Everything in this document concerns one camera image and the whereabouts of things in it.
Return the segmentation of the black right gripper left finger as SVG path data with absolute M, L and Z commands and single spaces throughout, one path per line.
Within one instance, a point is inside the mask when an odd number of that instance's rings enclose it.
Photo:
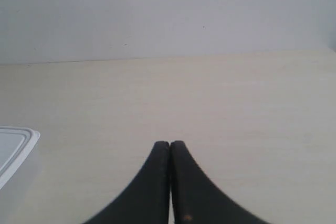
M 170 145 L 155 142 L 131 183 L 86 223 L 168 223 Z

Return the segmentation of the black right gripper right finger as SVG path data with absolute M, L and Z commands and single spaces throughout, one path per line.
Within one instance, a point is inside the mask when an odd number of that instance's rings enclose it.
M 266 223 L 225 195 L 202 171 L 182 141 L 170 147 L 175 223 Z

